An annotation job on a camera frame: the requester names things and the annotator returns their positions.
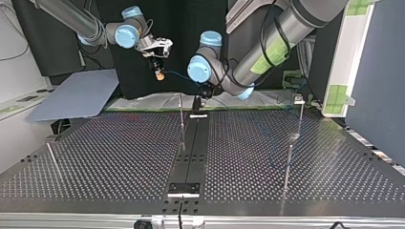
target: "green tape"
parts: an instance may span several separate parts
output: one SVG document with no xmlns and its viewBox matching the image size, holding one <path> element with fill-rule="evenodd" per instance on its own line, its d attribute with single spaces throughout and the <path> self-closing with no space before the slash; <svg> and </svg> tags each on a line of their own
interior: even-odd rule
<svg viewBox="0 0 405 229">
<path fill-rule="evenodd" d="M 327 104 L 324 108 L 326 114 L 342 114 L 346 105 L 346 85 L 330 85 Z"/>
<path fill-rule="evenodd" d="M 21 109 L 21 108 L 23 108 L 23 106 L 10 106 L 10 107 L 8 107 L 8 108 L 5 108 L 5 109 L 0 110 L 0 115 L 12 113 L 12 112 L 14 112 L 14 111 L 16 111 L 16 110 L 19 110 L 19 109 Z"/>
<path fill-rule="evenodd" d="M 369 5 L 371 5 L 370 0 L 351 0 L 349 3 L 346 15 L 356 16 L 356 15 L 366 15 Z"/>
<path fill-rule="evenodd" d="M 287 52 L 288 48 L 280 35 L 277 36 L 266 49 L 266 54 L 274 65 L 283 63 L 286 60 L 285 55 Z M 250 71 L 257 74 L 264 74 L 270 68 L 271 66 L 267 63 L 265 56 L 262 55 L 253 65 Z"/>
</svg>

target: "black cable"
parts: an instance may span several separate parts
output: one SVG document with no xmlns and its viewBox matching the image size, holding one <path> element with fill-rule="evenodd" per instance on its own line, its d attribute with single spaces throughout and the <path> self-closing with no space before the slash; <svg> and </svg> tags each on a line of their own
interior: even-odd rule
<svg viewBox="0 0 405 229">
<path fill-rule="evenodd" d="M 178 214 L 178 218 L 179 218 L 179 228 L 180 228 L 180 229 L 182 229 L 181 208 L 182 208 L 182 199 L 181 199 L 180 210 L 179 210 L 179 214 Z"/>
<path fill-rule="evenodd" d="M 224 59 L 224 62 L 226 62 L 226 69 L 224 69 L 224 70 L 227 73 L 227 72 L 229 72 L 229 69 L 230 69 L 229 60 Z"/>
<path fill-rule="evenodd" d="M 214 50 L 214 48 L 209 47 L 209 46 L 201 46 L 200 49 L 201 49 L 201 48 L 207 48 L 207 49 L 213 51 L 213 52 L 215 53 L 215 56 L 216 56 L 215 58 L 216 58 L 216 59 L 219 58 L 219 55 L 218 55 L 217 52 Z"/>
<path fill-rule="evenodd" d="M 336 223 L 334 223 L 330 229 L 335 229 L 337 228 L 337 226 L 341 226 L 343 229 L 351 229 L 350 227 L 345 227 L 345 225 L 343 225 L 342 222 L 337 221 Z"/>
<path fill-rule="evenodd" d="M 79 44 L 79 46 L 80 46 L 80 49 L 81 49 L 84 53 L 90 54 L 90 55 L 96 54 L 96 53 L 98 53 L 98 52 L 101 50 L 101 46 L 98 46 L 95 51 L 89 52 L 89 51 L 86 51 L 86 50 L 84 49 L 84 47 L 83 47 L 81 44 Z"/>
<path fill-rule="evenodd" d="M 238 80 L 233 75 L 233 72 L 231 72 L 231 74 L 228 74 L 228 70 L 229 70 L 229 68 L 228 68 L 227 71 L 225 71 L 225 75 L 229 77 L 229 79 L 230 79 L 230 81 L 232 83 L 234 83 L 235 85 L 237 85 L 240 88 L 248 89 L 248 88 L 254 88 L 254 87 L 258 87 L 258 86 L 262 85 L 267 80 L 267 78 L 271 75 L 271 73 L 274 71 L 275 68 L 282 68 L 283 65 L 286 63 L 286 61 L 285 61 L 285 62 L 283 62 L 282 64 L 280 64 L 278 66 L 276 66 L 274 63 L 272 63 L 271 60 L 269 59 L 267 53 L 266 53 L 266 48 L 265 48 L 265 44 L 264 44 L 266 21 L 267 21 L 268 16 L 270 15 L 270 12 L 273 10 L 276 3 L 277 3 L 277 0 L 274 0 L 271 3 L 271 7 L 266 12 L 265 18 L 264 18 L 263 23 L 262 23 L 262 27 L 260 28 L 260 46 L 261 46 L 261 49 L 262 49 L 262 53 L 263 53 L 263 56 L 264 56 L 265 60 L 272 67 L 272 69 L 265 76 L 262 76 L 261 78 L 259 78 L 258 79 L 259 82 L 255 83 L 253 85 L 244 85 L 244 84 L 241 84 L 240 82 L 238 82 Z M 274 24 L 275 24 L 275 27 L 277 29 L 277 32 L 279 32 L 281 38 L 283 39 L 283 41 L 284 41 L 284 43 L 285 43 L 285 45 L 287 47 L 287 53 L 285 55 L 285 58 L 289 58 L 289 56 L 291 54 L 291 46 L 290 46 L 290 44 L 288 42 L 288 38 L 287 38 L 286 34 L 284 33 L 283 29 L 281 28 L 281 24 L 280 24 L 280 21 L 278 19 L 278 16 L 274 17 Z"/>
<path fill-rule="evenodd" d="M 307 85 L 308 85 L 308 88 L 309 88 L 309 90 L 310 90 L 310 93 L 313 95 L 313 97 L 315 98 L 315 100 L 316 100 L 316 102 L 319 104 L 319 106 L 320 106 L 321 108 L 323 108 L 321 101 L 316 97 L 315 93 L 313 92 L 312 87 L 311 87 L 310 84 L 309 84 L 309 79 L 306 78 L 306 77 L 304 77 L 304 78 L 305 78 L 305 80 L 307 81 Z"/>
<path fill-rule="evenodd" d="M 102 66 L 101 63 L 100 63 L 98 60 L 96 60 L 96 59 L 94 59 L 94 58 L 92 58 L 92 57 L 90 57 L 90 56 L 88 56 L 88 55 L 83 55 L 83 58 L 89 59 L 89 60 L 91 60 L 93 63 L 97 64 L 97 65 L 99 66 L 99 69 L 100 69 L 100 70 L 104 70 L 104 69 L 105 69 L 104 66 Z"/>
</svg>

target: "black curtain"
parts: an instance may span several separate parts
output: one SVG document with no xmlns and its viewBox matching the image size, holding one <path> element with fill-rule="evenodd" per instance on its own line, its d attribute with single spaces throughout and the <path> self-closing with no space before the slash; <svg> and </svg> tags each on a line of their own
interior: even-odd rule
<svg viewBox="0 0 405 229">
<path fill-rule="evenodd" d="M 12 4 L 42 75 L 74 73 L 83 68 L 74 31 L 31 1 L 12 0 Z"/>
<path fill-rule="evenodd" d="M 164 60 L 167 71 L 187 76 L 188 62 L 199 47 L 203 31 L 217 31 L 226 40 L 226 0 L 97 0 L 96 3 L 104 23 L 122 21 L 122 10 L 131 6 L 139 6 L 146 20 L 153 19 L 152 33 L 170 38 L 174 43 L 170 57 Z M 149 70 L 148 60 L 133 49 L 111 46 L 111 53 L 125 98 L 159 92 L 197 92 L 194 83 L 173 74 L 157 81 Z"/>
</svg>

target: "black backdrop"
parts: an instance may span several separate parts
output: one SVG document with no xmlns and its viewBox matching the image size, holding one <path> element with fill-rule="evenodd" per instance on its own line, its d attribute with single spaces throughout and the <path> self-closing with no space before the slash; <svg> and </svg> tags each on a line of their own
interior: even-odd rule
<svg viewBox="0 0 405 229">
<path fill-rule="evenodd" d="M 122 10 L 130 6 L 139 6 L 146 20 L 153 19 L 152 33 L 156 37 L 170 38 L 174 43 L 170 57 L 164 60 L 167 71 L 187 75 L 188 62 L 199 47 L 203 31 L 217 31 L 226 40 L 226 0 L 96 0 L 96 4 L 104 23 L 122 21 Z M 195 94 L 197 91 L 193 83 L 173 74 L 157 81 L 148 68 L 148 61 L 133 49 L 111 46 L 111 53 L 125 98 L 158 92 Z"/>
</svg>

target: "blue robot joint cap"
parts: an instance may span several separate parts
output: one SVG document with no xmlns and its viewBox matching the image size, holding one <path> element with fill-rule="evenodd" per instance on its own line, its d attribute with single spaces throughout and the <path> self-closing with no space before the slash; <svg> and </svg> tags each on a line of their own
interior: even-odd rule
<svg viewBox="0 0 405 229">
<path fill-rule="evenodd" d="M 122 48 L 131 49 L 139 42 L 138 30 L 131 25 L 122 25 L 117 28 L 115 39 Z"/>
<path fill-rule="evenodd" d="M 143 16 L 140 8 L 136 6 L 123 10 L 121 14 L 124 19 L 127 19 L 129 17 Z"/>
<path fill-rule="evenodd" d="M 200 43 L 209 46 L 222 46 L 223 37 L 216 31 L 205 31 L 201 35 Z"/>
<path fill-rule="evenodd" d="M 252 95 L 252 93 L 254 91 L 253 84 L 251 84 L 251 86 L 252 86 L 251 88 L 246 89 L 243 93 L 237 95 L 236 97 L 241 99 L 241 100 L 248 99 Z"/>
<path fill-rule="evenodd" d="M 187 73 L 193 81 L 203 83 L 211 77 L 211 66 L 205 58 L 195 55 L 188 64 Z"/>
</svg>

